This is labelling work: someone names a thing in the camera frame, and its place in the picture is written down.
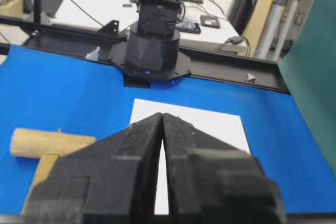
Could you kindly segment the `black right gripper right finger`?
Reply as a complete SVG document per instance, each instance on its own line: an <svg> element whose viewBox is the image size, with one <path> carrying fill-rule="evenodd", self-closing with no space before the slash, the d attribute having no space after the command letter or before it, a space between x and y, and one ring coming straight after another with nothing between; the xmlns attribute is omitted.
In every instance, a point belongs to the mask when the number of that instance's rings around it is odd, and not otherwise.
<svg viewBox="0 0 336 224"><path fill-rule="evenodd" d="M175 223L286 223L279 188L256 157L168 113L163 129Z"/></svg>

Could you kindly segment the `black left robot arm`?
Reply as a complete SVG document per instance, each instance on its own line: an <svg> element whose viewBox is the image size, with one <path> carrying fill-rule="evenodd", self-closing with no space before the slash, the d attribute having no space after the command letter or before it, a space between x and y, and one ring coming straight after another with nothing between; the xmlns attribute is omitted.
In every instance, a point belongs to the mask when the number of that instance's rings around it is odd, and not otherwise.
<svg viewBox="0 0 336 224"><path fill-rule="evenodd" d="M123 72L134 78L167 81L188 76L190 58L179 51L176 25L185 16L182 0L139 0L139 19L130 28Z"/></svg>

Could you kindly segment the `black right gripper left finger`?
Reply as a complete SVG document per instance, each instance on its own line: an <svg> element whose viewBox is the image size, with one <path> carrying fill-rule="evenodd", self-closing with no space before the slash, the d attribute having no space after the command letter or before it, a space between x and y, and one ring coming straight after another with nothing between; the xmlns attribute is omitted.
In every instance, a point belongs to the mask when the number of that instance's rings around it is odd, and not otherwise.
<svg viewBox="0 0 336 224"><path fill-rule="evenodd" d="M138 223L154 214L162 114L57 159L25 223Z"/></svg>

